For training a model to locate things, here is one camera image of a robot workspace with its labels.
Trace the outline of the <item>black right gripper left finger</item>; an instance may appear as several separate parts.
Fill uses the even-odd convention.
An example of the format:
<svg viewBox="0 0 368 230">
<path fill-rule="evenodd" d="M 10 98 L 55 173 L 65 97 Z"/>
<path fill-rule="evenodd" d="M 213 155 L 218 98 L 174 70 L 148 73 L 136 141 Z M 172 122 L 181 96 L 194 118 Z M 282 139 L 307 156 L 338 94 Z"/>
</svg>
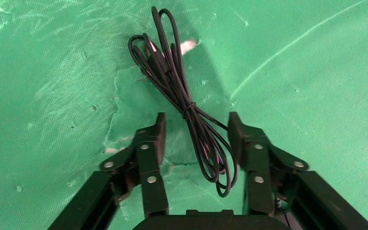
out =
<svg viewBox="0 0 368 230">
<path fill-rule="evenodd" d="M 138 129 L 131 144 L 99 164 L 77 194 L 49 226 L 51 230 L 105 230 L 120 202 L 137 185 L 142 188 L 146 218 L 169 213 L 160 172 L 164 156 L 166 119 L 158 113 L 155 124 Z"/>
</svg>

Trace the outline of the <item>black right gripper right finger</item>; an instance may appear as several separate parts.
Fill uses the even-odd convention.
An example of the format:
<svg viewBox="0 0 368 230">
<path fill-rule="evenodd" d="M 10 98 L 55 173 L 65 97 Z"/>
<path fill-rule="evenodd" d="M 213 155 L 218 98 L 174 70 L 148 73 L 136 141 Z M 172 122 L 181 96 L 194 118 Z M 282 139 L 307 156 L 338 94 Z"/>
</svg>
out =
<svg viewBox="0 0 368 230">
<path fill-rule="evenodd" d="M 284 200 L 304 230 L 368 230 L 368 221 L 302 159 L 273 145 L 230 112 L 228 139 L 245 172 L 243 212 L 273 217 Z"/>
</svg>

